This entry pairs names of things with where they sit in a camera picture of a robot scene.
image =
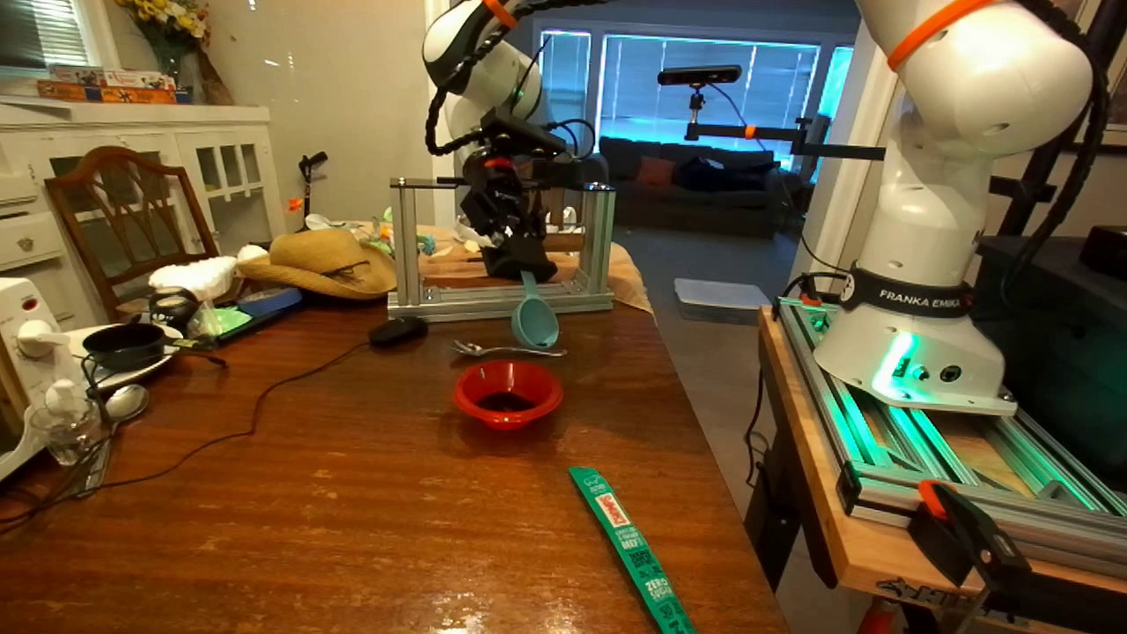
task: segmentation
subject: teal object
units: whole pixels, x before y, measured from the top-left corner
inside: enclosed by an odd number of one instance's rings
[[[527,350],[554,350],[561,340],[561,316],[538,296],[533,270],[523,270],[523,302],[514,305],[514,337]]]
[[[587,509],[597,515],[601,534],[611,540],[613,554],[628,568],[635,592],[642,595],[649,615],[655,620],[659,634],[693,634],[692,615],[682,612],[655,548],[635,529],[629,515],[624,509],[620,497],[611,482],[587,468],[572,468],[574,491],[584,497]]]

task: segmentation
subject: wall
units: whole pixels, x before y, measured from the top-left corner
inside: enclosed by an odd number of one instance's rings
[[[112,2],[107,10],[122,67],[152,67],[132,19]],[[270,108],[282,196],[303,194],[300,157],[312,153],[329,162],[309,199],[331,218],[384,212],[390,175],[433,175],[419,64],[430,2],[235,0],[209,10],[209,57],[226,88],[239,106]]]

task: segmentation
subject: floor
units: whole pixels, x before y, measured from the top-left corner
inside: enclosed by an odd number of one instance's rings
[[[740,282],[762,286],[764,296],[777,296],[788,282],[796,239],[615,228],[615,243],[629,249],[649,286],[666,350],[742,515],[752,501],[752,452],[742,445],[742,431],[754,414],[754,386],[762,370],[754,315],[686,305],[679,302],[673,282]],[[764,404],[756,427],[764,435],[774,432],[770,404]],[[845,634],[857,630],[865,600],[824,588],[801,540],[777,585],[777,605],[796,634]]]

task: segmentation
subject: green object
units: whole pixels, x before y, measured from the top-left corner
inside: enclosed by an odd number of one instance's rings
[[[587,465],[574,465],[572,482],[584,497],[601,534],[611,540],[613,554],[628,568],[628,574],[629,574],[649,615],[659,623],[659,630],[663,634],[692,634],[693,623],[682,612],[679,600],[673,595],[673,585],[671,585],[655,548],[635,529],[629,515],[624,509],[624,505],[611,491],[611,482]]]

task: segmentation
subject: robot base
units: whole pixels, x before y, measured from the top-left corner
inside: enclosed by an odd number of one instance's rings
[[[968,316],[834,310],[813,359],[833,376],[903,410],[1016,414],[1004,357]]]

